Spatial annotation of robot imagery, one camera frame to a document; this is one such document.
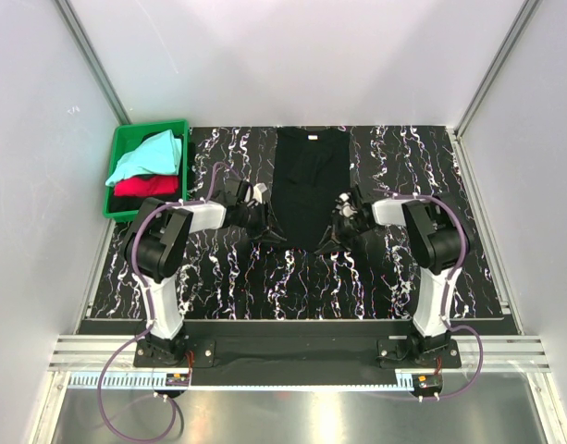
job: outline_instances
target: white wavy pattern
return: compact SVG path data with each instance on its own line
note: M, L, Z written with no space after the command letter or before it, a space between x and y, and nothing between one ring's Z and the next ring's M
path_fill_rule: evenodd
M339 127L351 134L351 179L364 194L376 188L422 193L449 191L476 227L449 138L441 127ZM190 195L203 196L216 161L250 182L270 187L275 128L195 129ZM221 173L222 181L227 173ZM117 226L92 309L96 318L142 316L141 292L118 255L125 226ZM456 316L500 315L478 241L458 281ZM419 274L402 228L378 228L352 253L315 256L248 242L238 228L189 237L177 279L179 308L188 318L404 318L415 307Z

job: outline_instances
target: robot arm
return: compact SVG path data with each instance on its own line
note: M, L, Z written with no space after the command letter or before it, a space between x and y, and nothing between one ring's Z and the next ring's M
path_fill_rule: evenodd
M457 206L449 195L435 197L458 216L468 254L474 248L472 231L458 215ZM408 352L415 358L438 352L450 341L446 324L449 324L455 283L462 271L460 268L452 269L462 248L458 230L440 206L415 197L366 203L359 188L355 187L339 197L319 252L337 250L339 246L350 251L359 235L376 226L385 225L406 227L413 258L421 267L419 303L413 316L414 332L409 338ZM444 301L446 285L449 290ZM447 319L442 318L443 303L448 307Z
M214 193L206 203L174 206L162 212L143 232L137 248L137 265L154 304L155 320L150 341L167 354L179 354L175 337L183 329L176 295L176 274L182 264L191 233L206 229L237 226L245 228L250 239L271 243L283 241L278 223L267 202L266 186L253 186L244 180L227 179L224 190ZM121 254L129 265L134 239L143 221L164 202L148 198L129 227ZM147 298L143 298L150 313Z

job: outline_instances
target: purple cable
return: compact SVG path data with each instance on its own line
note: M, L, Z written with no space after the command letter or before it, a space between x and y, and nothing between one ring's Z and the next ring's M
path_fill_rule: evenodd
M216 175L217 175L217 170L219 169L219 167L224 167L226 170L231 172L231 174L236 176L236 179L241 180L240 174L238 174L238 172L234 168L232 168L231 166L229 166L225 162L215 162L213 164L213 171L211 173L211 185L209 186L209 192L207 193L207 197L205 198L205 200L207 200L207 201L210 200L211 196L213 195L213 188L216 185Z
M454 391L453 393L449 393L449 394L443 395L441 397L441 399L446 399L446 400L455 398L457 396L462 395L466 391L468 391L470 389L470 387L474 384L474 382L478 379L478 376L480 375L480 371L483 368L483 362L485 360L485 351L483 349L483 342L480 339L480 335L478 334L478 332L470 326L452 327L450 325L450 322L449 322L449 318L450 318L450 313L448 312L449 308L446 307L446 304L447 304L447 301L448 301L448 295L450 294L450 284L448 283L448 281L451 278L453 278L453 275L456 273L456 270L458 270L459 268L462 267L462 265L464 263L464 258L466 257L467 242L466 242L466 235L464 234L464 229L462 227L462 224L460 223L460 220L458 219L456 214L451 210L451 208L449 208L447 205L445 205L443 202L441 202L437 197L426 196L426 195L421 195L421 194L405 195L405 194L399 194L395 191L390 191L390 190L376 190L376 191L382 191L382 192L386 192L388 194L392 194L392 199L401 199L401 200L404 200L404 199L408 199L408 200L421 199L423 201L432 202L433 204L438 205L441 209L443 209L448 214L448 216L451 219L451 222L453 223L453 225L456 227L456 230L458 231L458 236L460 237L460 245L462 247L460 249L460 255L458 256L458 260L456 261L456 265L451 269L451 271L448 273L448 276L446 277L446 285L443 288L443 294L442 294L442 297L441 297L441 321L443 322L444 326L446 326L446 328L449 331L451 331L452 333L455 333L457 331L466 330L476 338L476 342L478 342L478 366L476 367L476 371L473 374L472 378L470 379L470 381L468 381L468 384L466 384L464 387ZM431 400L431 399L428 399L428 398L424 398L424 400L425 401L434 401L434 400Z
M211 184L209 185L209 192L207 193L207 200L209 200L211 198L211 195L213 194L213 190L214 187L216 185L216 173L219 167L225 167L227 168L229 171L232 172L232 174L234 174L234 176L236 176L238 179L240 179L240 175L228 164L224 163L224 162L215 162L213 165L213 170L212 170L212 174L211 174ZM170 424L168 425L167 429L158 437L156 438L150 438L150 439L138 439L138 438L131 438L128 437L127 435L121 433L119 430L117 430L112 423L110 422L110 419L108 418L108 416L106 415L105 412L105 407L103 405L102 402L102 382L103 379L105 377L106 371L108 370L108 367L110 366L110 364L117 358L117 356L120 355L120 353L125 350L130 344L137 342L139 339L142 339L145 337L145 335L147 335L150 331L152 331L152 328L154 326L154 320L155 320L155 308L154 308L154 300L152 299L152 294L150 293L150 288L145 285L145 279L143 277L143 274L141 272L141 270L139 269L138 265L137 265L137 251L139 249L139 243L142 239L142 235L143 232L145 231L145 229L147 228L147 226L150 224L150 222L152 222L152 220L159 215L161 212L163 212L164 210L166 210L167 208L172 208L175 206L184 206L184 205L193 205L193 204L204 204L204 201L186 201L184 203L180 203L180 202L169 202L169 203L165 203L163 205L158 206L156 209L153 210L152 213L150 213L142 222L142 225L139 227L139 229L137 230L137 233L135 234L135 239L133 240L133 248L131 250L131 265L133 267L133 272L135 273L135 276L137 276L142 284L142 287L145 290L145 298L147 299L147 307L149 310L148 313L148 320L149 322L151 322L151 324L139 335L133 337L132 339L129 339L127 342L125 342L123 345L121 345L113 354L112 356L108 359L108 361L106 362L105 366L102 369L102 372L100 372L100 377L98 379L98 385L96 386L96 398L98 400L98 410L100 411L100 415L102 416L102 420L104 422L104 424L108 427L108 429L113 432L117 437L125 439L128 442L139 442L139 443L155 443L158 441L161 441L162 439L164 439L166 437L166 435L168 433L170 433L170 430L172 430L172 427L174 426L174 423L176 422L176 413L177 413L177 409L178 406L177 404L171 399L171 398L167 398L168 401L170 402L170 405L172 406L172 419L170 421Z

